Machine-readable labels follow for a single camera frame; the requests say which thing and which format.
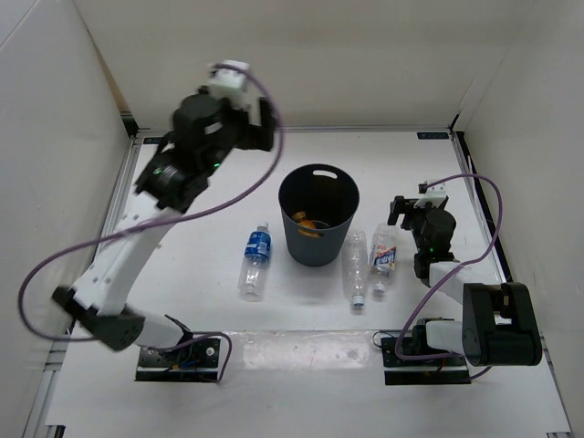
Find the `blue label plastic bottle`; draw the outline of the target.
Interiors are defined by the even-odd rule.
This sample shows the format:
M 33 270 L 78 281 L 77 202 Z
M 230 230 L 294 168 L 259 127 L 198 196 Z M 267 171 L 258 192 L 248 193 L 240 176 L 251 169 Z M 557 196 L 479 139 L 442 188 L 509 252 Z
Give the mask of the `blue label plastic bottle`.
M 259 301 L 264 295 L 271 246 L 269 224 L 260 223 L 247 239 L 238 279 L 240 295 L 248 301 Z

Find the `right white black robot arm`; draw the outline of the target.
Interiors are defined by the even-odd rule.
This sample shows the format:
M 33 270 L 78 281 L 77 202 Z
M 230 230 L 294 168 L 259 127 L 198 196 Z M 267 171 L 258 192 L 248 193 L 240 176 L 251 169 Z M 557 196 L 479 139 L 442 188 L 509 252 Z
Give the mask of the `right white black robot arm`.
M 442 291 L 461 304 L 461 320 L 419 318 L 406 322 L 408 349 L 400 334 L 394 353 L 400 360 L 429 365 L 462 357 L 479 366 L 536 366 L 543 347 L 528 288 L 517 282 L 494 284 L 459 262 L 451 251 L 456 221 L 446 211 L 446 196 L 391 202 L 387 223 L 411 232 L 417 252 L 414 273 L 431 292 Z

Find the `clear unlabelled plastic bottle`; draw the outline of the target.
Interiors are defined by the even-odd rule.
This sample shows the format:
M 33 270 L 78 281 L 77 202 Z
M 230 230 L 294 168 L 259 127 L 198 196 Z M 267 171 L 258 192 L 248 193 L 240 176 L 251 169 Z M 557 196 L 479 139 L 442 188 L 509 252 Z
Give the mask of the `clear unlabelled plastic bottle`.
M 351 311 L 360 313 L 368 291 L 367 239 L 364 232 L 349 229 L 341 248 L 342 285 Z

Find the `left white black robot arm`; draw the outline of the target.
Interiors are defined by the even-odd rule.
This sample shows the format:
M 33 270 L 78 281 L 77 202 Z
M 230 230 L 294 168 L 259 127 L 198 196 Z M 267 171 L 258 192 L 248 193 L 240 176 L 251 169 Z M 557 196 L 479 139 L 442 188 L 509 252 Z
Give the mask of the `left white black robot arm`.
M 276 110 L 266 97 L 258 104 L 260 122 L 253 124 L 248 109 L 201 88 L 172 114 L 172 130 L 161 137 L 135 183 L 132 210 L 89 268 L 52 294 L 94 340 L 112 351 L 131 345 L 159 349 L 174 365 L 191 357 L 193 344 L 182 323 L 131 308 L 128 295 L 161 240 L 190 220 L 192 203 L 228 154 L 273 149 Z

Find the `orange plastic bottle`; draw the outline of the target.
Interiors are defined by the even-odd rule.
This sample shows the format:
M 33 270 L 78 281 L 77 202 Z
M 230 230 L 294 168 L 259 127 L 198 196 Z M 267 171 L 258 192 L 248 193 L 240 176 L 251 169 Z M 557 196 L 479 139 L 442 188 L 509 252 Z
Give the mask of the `orange plastic bottle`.
M 329 226 L 319 220 L 309 219 L 307 213 L 304 211 L 297 212 L 292 215 L 293 221 L 299 226 L 298 232 L 304 236 L 311 238 L 320 238 L 324 235 L 320 232 L 322 229 L 326 229 Z

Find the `white label clear bottle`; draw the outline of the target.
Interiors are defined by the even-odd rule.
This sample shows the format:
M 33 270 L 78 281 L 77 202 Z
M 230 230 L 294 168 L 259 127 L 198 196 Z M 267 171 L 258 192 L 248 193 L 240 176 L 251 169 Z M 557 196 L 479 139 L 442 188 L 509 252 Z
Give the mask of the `white label clear bottle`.
M 382 298 L 396 276 L 397 231 L 393 225 L 378 224 L 370 247 L 370 285 L 373 296 Z

